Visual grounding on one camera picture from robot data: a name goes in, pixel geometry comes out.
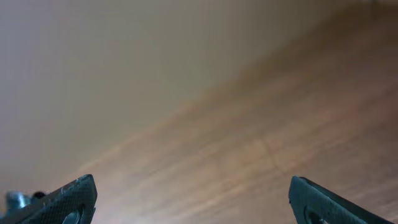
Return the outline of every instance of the wood grain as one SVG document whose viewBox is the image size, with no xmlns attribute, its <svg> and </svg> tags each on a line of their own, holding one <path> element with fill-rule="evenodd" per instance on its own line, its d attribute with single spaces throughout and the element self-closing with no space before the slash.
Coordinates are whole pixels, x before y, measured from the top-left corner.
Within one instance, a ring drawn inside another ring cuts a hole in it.
<svg viewBox="0 0 398 224">
<path fill-rule="evenodd" d="M 293 175 L 397 220 L 397 64 L 398 7 L 350 7 L 73 174 L 93 223 L 295 223 Z"/>
</svg>

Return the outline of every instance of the wall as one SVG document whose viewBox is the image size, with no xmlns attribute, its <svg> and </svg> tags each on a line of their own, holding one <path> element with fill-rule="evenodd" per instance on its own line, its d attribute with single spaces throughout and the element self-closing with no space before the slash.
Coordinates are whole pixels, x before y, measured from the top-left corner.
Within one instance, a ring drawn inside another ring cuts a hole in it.
<svg viewBox="0 0 398 224">
<path fill-rule="evenodd" d="M 1 1 L 0 189 L 46 189 L 341 2 Z"/>
</svg>

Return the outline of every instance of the beige wall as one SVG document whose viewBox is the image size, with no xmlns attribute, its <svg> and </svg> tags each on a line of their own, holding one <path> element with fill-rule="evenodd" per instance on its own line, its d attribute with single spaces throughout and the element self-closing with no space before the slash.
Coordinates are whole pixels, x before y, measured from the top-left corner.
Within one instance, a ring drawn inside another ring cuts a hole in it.
<svg viewBox="0 0 398 224">
<path fill-rule="evenodd" d="M 340 2 L 0 1 L 0 189 L 45 188 Z"/>
</svg>

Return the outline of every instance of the textured black plastic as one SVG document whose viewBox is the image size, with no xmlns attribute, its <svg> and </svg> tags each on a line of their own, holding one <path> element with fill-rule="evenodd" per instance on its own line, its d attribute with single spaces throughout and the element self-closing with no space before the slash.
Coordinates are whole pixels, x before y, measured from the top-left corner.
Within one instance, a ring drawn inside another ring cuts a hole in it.
<svg viewBox="0 0 398 224">
<path fill-rule="evenodd" d="M 292 178 L 289 200 L 298 224 L 392 224 L 304 177 Z"/>
<path fill-rule="evenodd" d="M 75 210 L 82 214 L 80 224 L 89 224 L 94 215 L 97 191 L 92 175 L 84 175 L 21 209 L 18 214 L 0 220 L 4 223 L 62 224 Z"/>
</svg>

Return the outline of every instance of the wooden surface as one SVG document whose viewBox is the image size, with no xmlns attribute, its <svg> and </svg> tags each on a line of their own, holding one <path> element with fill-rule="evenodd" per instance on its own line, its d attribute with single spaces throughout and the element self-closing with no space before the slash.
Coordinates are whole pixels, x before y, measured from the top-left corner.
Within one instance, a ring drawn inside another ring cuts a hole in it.
<svg viewBox="0 0 398 224">
<path fill-rule="evenodd" d="M 295 223 L 293 175 L 396 222 L 398 7 L 352 7 L 83 173 L 93 223 Z"/>
</svg>

